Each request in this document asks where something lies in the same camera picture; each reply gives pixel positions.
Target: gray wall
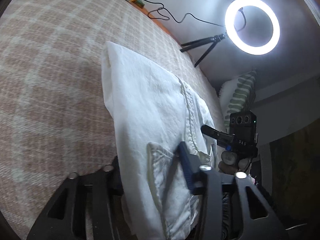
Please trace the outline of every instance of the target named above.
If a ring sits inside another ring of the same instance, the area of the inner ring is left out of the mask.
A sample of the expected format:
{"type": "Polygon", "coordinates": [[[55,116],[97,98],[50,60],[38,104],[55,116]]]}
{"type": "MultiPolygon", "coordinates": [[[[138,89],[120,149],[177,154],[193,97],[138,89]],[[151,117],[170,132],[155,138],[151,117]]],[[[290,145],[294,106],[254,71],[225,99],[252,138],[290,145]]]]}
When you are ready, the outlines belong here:
{"type": "MultiPolygon", "coordinates": [[[[233,0],[151,0],[163,2],[180,20],[187,12],[206,21],[224,25],[224,15],[233,0]]],[[[213,87],[219,88],[226,80],[250,71],[258,71],[257,89],[269,86],[297,73],[313,71],[319,66],[320,28],[303,0],[262,0],[278,17],[281,33],[278,45],[268,54],[256,56],[238,49],[231,40],[223,40],[202,62],[201,69],[213,87]]],[[[158,6],[146,4],[147,9],[158,6]]],[[[255,7],[245,7],[247,27],[239,34],[250,45],[259,46],[271,37],[271,23],[267,15],[255,7]]],[[[236,26],[242,24],[241,15],[236,26]]],[[[173,20],[162,22],[181,42],[213,36],[224,28],[201,23],[187,16],[177,24],[173,20]]],[[[206,47],[191,50],[198,59],[206,47]]]]}
{"type": "Polygon", "coordinates": [[[299,85],[255,103],[258,145],[291,134],[320,117],[320,78],[299,85]]]}

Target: camera lens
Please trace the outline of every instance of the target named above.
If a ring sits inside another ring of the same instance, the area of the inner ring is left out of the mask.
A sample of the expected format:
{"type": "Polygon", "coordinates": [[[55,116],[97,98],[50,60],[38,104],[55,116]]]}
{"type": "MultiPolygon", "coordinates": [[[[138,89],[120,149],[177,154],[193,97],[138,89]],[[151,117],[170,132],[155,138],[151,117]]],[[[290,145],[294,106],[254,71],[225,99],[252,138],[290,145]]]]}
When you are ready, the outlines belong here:
{"type": "Polygon", "coordinates": [[[237,124],[241,124],[242,123],[242,117],[241,116],[238,116],[237,117],[237,124]]]}

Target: beige fabric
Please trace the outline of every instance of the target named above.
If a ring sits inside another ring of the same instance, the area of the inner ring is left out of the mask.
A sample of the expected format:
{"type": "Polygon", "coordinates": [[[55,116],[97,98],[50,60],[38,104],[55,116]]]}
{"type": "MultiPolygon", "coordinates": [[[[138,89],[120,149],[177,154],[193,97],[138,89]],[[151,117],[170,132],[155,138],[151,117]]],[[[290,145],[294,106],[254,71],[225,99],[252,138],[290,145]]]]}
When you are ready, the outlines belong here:
{"type": "Polygon", "coordinates": [[[182,78],[223,129],[199,68],[125,0],[13,0],[0,19],[0,209],[22,239],[69,172],[93,172],[116,155],[101,87],[105,41],[182,78]]]}

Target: gloved hand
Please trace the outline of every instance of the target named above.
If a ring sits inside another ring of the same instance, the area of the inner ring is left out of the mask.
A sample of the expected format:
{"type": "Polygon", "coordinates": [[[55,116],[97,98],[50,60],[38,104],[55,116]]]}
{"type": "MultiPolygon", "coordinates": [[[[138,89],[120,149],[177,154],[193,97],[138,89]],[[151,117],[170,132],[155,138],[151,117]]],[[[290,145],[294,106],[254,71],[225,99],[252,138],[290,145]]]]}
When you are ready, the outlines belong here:
{"type": "Polygon", "coordinates": [[[234,175],[237,171],[243,171],[248,175],[250,172],[251,164],[249,164],[250,159],[248,158],[240,160],[236,166],[237,154],[234,152],[224,151],[221,154],[221,159],[222,161],[219,163],[218,167],[223,173],[234,175]]]}

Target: tripod leg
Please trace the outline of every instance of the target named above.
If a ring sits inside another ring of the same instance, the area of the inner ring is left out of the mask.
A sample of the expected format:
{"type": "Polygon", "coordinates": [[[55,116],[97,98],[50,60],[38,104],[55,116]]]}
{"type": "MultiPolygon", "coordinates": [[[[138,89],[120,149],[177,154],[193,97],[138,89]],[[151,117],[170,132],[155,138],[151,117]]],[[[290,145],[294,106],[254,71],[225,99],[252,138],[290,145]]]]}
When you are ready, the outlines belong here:
{"type": "Polygon", "coordinates": [[[208,53],[213,50],[213,48],[216,46],[216,42],[212,43],[212,45],[206,50],[206,52],[198,59],[198,61],[195,63],[195,67],[199,65],[199,63],[204,59],[205,56],[208,55],[208,53]]]}
{"type": "Polygon", "coordinates": [[[189,45],[192,45],[192,44],[197,43],[197,42],[199,42],[199,41],[204,41],[204,40],[210,39],[210,38],[211,38],[211,37],[199,39],[199,40],[196,40],[196,41],[189,41],[189,42],[186,42],[186,43],[181,44],[181,46],[182,46],[182,47],[189,46],[189,45]]]}
{"type": "Polygon", "coordinates": [[[181,52],[185,52],[189,49],[194,49],[194,48],[197,48],[197,47],[200,47],[202,45],[205,45],[205,44],[208,44],[208,43],[211,43],[211,42],[214,42],[214,38],[213,37],[209,37],[209,38],[206,38],[206,39],[202,39],[201,41],[198,41],[197,43],[193,43],[185,48],[182,48],[180,49],[181,52]]]}

